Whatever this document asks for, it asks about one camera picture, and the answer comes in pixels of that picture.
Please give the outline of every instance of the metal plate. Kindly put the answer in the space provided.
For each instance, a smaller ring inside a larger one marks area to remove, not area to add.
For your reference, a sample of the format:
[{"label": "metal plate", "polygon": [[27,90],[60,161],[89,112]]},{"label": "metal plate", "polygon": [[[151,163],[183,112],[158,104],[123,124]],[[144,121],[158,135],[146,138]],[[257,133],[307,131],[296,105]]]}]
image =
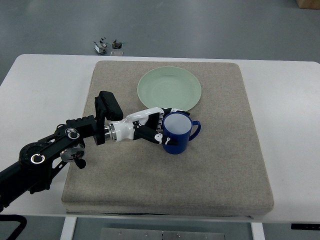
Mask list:
[{"label": "metal plate", "polygon": [[102,228],[100,240],[225,240],[223,233]]},{"label": "metal plate", "polygon": [[112,51],[110,53],[110,56],[118,56],[118,57],[122,57],[124,55],[123,51]]}]

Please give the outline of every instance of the cardboard box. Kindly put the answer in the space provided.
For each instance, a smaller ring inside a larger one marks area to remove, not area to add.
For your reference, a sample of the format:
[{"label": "cardboard box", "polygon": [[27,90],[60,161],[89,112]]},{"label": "cardboard box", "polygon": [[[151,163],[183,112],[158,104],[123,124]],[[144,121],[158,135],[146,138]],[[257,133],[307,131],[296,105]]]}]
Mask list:
[{"label": "cardboard box", "polygon": [[320,9],[320,0],[296,0],[301,9]]}]

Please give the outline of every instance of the gray floor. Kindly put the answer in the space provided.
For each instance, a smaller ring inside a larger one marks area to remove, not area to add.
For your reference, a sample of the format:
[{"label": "gray floor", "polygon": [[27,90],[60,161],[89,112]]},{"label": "gray floor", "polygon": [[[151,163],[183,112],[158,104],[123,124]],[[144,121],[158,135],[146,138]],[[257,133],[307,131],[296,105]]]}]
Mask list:
[{"label": "gray floor", "polygon": [[[17,240],[59,240],[64,217],[25,216],[27,224]],[[15,221],[0,221],[0,240],[6,240],[18,227]]]},{"label": "gray floor", "polygon": [[[320,10],[296,0],[0,0],[0,83],[21,54],[95,55],[102,37],[125,42],[124,56],[320,63]],[[30,224],[52,230],[42,220]]]},{"label": "gray floor", "polygon": [[102,228],[219,233],[225,235],[225,240],[253,240],[250,223],[155,219],[154,217],[148,220],[139,217],[133,219],[79,217],[73,240],[98,240]]}]

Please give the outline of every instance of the floor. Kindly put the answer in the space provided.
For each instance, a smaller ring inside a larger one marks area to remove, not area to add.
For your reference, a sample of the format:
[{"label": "floor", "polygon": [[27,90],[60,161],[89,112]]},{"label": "floor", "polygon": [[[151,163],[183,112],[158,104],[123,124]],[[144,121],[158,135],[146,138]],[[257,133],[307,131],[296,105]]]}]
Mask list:
[{"label": "floor", "polygon": [[[0,0],[0,84],[21,54],[95,55],[100,38],[124,42],[124,56],[320,63],[320,10],[296,0]],[[59,239],[62,218],[28,219],[20,239]],[[293,239],[281,227],[264,225],[266,239]]]}]

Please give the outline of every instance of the blue mug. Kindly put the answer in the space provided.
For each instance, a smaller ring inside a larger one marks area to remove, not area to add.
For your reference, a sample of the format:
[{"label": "blue mug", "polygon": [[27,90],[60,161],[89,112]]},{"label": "blue mug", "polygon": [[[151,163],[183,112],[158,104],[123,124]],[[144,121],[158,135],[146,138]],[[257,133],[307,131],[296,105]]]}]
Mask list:
[{"label": "blue mug", "polygon": [[[191,134],[193,126],[197,126],[195,132]],[[169,154],[181,154],[186,150],[188,142],[193,140],[200,132],[199,121],[192,121],[191,118],[182,112],[172,112],[163,120],[163,134],[172,140],[176,140],[178,145],[163,145],[164,150]]]}]

